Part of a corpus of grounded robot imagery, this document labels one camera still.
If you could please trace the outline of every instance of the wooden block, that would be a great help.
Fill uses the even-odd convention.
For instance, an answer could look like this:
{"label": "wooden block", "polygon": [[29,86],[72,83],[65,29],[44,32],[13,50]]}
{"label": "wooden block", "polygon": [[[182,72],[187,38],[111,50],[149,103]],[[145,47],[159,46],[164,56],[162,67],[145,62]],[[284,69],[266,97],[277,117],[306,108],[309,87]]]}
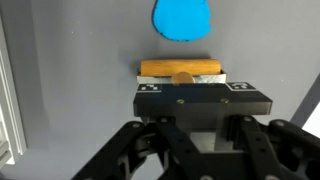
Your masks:
{"label": "wooden block", "polygon": [[191,75],[220,74],[221,65],[214,59],[143,60],[141,76],[173,76],[180,72]]}

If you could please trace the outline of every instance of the metal frame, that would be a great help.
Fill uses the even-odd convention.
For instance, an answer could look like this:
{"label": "metal frame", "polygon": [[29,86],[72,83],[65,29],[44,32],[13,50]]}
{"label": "metal frame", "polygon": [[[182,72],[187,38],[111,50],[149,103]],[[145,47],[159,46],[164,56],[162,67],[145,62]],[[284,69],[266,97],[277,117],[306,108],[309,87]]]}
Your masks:
{"label": "metal frame", "polygon": [[8,154],[12,157],[0,159],[0,165],[15,164],[20,155],[26,151],[26,141],[20,116],[19,105],[17,101],[15,85],[11,72],[6,40],[0,17],[0,121],[1,129],[4,134],[1,141],[8,141]]}

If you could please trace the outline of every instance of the gray wall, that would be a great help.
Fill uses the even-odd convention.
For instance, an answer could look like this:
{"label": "gray wall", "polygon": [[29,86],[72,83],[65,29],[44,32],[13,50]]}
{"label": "gray wall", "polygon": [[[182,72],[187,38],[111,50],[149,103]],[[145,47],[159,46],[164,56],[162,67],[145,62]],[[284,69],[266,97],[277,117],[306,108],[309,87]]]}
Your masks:
{"label": "gray wall", "polygon": [[[291,119],[320,69],[320,1],[209,3],[214,31],[178,43],[154,30],[150,0],[0,0],[29,147],[3,176],[70,179],[137,119],[135,70],[145,58],[218,58],[229,81],[274,100],[263,123]],[[154,176],[154,167],[144,168]]]}

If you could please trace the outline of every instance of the blue object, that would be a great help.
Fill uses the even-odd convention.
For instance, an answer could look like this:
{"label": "blue object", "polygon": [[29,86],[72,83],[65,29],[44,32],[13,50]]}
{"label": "blue object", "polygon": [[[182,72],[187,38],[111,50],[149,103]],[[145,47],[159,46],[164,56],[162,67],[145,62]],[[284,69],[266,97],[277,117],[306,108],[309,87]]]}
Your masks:
{"label": "blue object", "polygon": [[210,32],[210,8],[206,0],[158,0],[153,23],[167,39],[193,41]]}

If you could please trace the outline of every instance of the screw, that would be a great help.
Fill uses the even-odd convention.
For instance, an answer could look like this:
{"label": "screw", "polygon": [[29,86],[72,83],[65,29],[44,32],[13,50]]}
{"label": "screw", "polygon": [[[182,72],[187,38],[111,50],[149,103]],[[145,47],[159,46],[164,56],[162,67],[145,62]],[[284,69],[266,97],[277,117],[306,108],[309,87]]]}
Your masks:
{"label": "screw", "polygon": [[280,180],[280,179],[274,175],[267,175],[265,180]]}
{"label": "screw", "polygon": [[200,177],[200,180],[214,180],[211,176],[203,175]]}
{"label": "screw", "polygon": [[251,117],[246,116],[246,117],[244,117],[244,120],[247,121],[247,122],[250,122],[251,121]]}
{"label": "screw", "polygon": [[166,119],[166,118],[161,118],[160,121],[161,121],[161,122],[168,122],[168,119]]}
{"label": "screw", "polygon": [[282,121],[277,121],[276,124],[277,124],[278,126],[284,126],[284,123],[283,123]]}
{"label": "screw", "polygon": [[134,124],[132,125],[132,127],[133,127],[133,128],[138,128],[138,127],[140,127],[140,124],[134,123]]}
{"label": "screw", "polygon": [[229,103],[229,99],[221,99],[220,101],[225,104]]}
{"label": "screw", "polygon": [[178,99],[178,100],[177,100],[177,103],[178,103],[178,104],[184,104],[184,100],[183,100],[183,99]]}

